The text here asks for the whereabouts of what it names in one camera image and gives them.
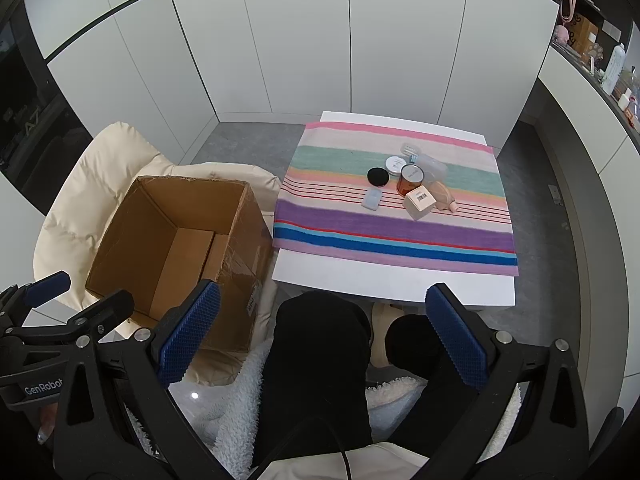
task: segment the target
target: cushioned chair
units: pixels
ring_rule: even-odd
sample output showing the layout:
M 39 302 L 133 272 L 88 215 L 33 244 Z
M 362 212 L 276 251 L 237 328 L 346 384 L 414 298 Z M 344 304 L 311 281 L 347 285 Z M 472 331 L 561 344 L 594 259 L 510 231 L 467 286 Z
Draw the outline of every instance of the cushioned chair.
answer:
M 241 180 L 251 185 L 262 216 L 273 233 L 273 211 L 280 181 L 268 171 L 246 164 L 206 162 L 190 166 L 172 164 L 132 126 L 107 126 L 84 151 L 67 177 L 47 214 L 33 255 L 36 280 L 64 270 L 71 288 L 58 298 L 75 310 L 82 310 L 97 298 L 84 284 L 95 253 L 111 218 L 133 180 L 139 175 L 178 175 L 194 178 Z M 271 280 L 274 258 L 258 303 L 251 348 L 265 339 L 276 285 Z M 117 327 L 124 337 L 139 328 L 132 320 Z M 186 378 L 200 384 L 228 384 L 233 380 L 244 354 L 200 350 L 191 362 Z

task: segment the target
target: pink bag strap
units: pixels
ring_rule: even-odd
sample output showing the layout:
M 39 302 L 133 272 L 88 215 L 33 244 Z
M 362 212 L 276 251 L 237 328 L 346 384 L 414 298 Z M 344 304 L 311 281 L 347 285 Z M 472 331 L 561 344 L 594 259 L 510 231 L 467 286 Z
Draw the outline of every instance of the pink bag strap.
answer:
M 565 15 L 562 13 L 562 2 L 560 2 L 560 18 L 562 19 L 563 25 L 566 25 L 574 18 L 574 10 L 575 0 L 569 0 L 569 16 L 565 17 Z

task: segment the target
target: textured blue pad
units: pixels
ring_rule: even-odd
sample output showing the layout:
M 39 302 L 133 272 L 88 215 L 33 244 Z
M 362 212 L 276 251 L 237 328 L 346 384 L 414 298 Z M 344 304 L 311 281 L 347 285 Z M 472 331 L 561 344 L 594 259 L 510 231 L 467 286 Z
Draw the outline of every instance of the textured blue pad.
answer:
M 36 308 L 69 290 L 71 278 L 64 270 L 30 285 L 24 293 L 24 304 Z
M 437 286 L 427 290 L 426 312 L 463 383 L 481 390 L 489 377 L 486 353 Z
M 219 310 L 220 288 L 209 283 L 162 346 L 158 363 L 162 386 L 166 388 L 182 379 Z

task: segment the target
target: blue stripe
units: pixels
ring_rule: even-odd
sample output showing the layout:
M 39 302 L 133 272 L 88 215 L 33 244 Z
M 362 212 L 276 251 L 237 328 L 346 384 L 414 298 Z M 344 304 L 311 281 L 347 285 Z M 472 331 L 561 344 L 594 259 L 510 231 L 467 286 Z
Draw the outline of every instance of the blue stripe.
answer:
M 428 242 L 419 243 L 419 242 L 406 242 L 404 240 L 387 240 L 386 238 L 373 238 L 373 237 L 359 236 L 359 235 L 347 235 L 344 233 L 336 233 L 336 232 L 318 232 L 313 229 L 307 229 L 304 227 L 291 225 L 284 222 L 276 222 L 274 224 L 274 227 L 281 228 L 281 229 L 291 229 L 293 231 L 298 231 L 300 233 L 306 233 L 310 235 L 317 235 L 317 236 L 324 236 L 324 237 L 331 237 L 331 238 L 341 238 L 342 240 L 353 240 L 355 242 L 369 242 L 371 244 L 378 244 L 378 245 L 411 247 L 411 248 L 420 249 L 420 250 L 431 249 L 431 250 L 445 251 L 447 253 L 481 254 L 484 256 L 495 256 L 498 254 L 503 258 L 516 259 L 516 255 L 514 253 L 504 253 L 502 251 L 487 251 L 482 249 L 447 247 L 447 246 L 441 246 L 438 244 L 430 244 Z
M 411 256 L 413 258 L 429 258 L 432 260 L 447 260 L 450 262 L 469 262 L 474 264 L 494 264 L 504 266 L 516 266 L 516 258 L 505 258 L 503 256 L 484 256 L 482 254 L 447 253 L 432 249 L 415 249 L 404 246 L 390 246 L 373 244 L 371 242 L 359 242 L 356 240 L 343 240 L 320 235 L 302 233 L 285 227 L 275 227 L 274 238 L 284 238 L 295 240 L 321 247 L 336 247 L 339 249 L 349 249 L 353 251 L 367 251 L 368 253 L 396 254 L 398 256 Z

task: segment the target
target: white table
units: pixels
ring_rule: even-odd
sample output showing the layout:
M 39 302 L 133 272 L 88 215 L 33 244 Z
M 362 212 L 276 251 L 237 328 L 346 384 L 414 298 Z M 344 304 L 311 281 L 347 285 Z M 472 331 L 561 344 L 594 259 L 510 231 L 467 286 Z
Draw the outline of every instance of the white table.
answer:
M 389 126 L 486 145 L 482 135 L 403 119 L 324 112 L 320 120 Z M 431 285 L 444 282 L 466 306 L 505 308 L 515 304 L 512 276 L 396 267 L 284 249 L 280 249 L 278 254 L 273 279 L 366 298 L 420 304 L 424 302 L 424 295 Z

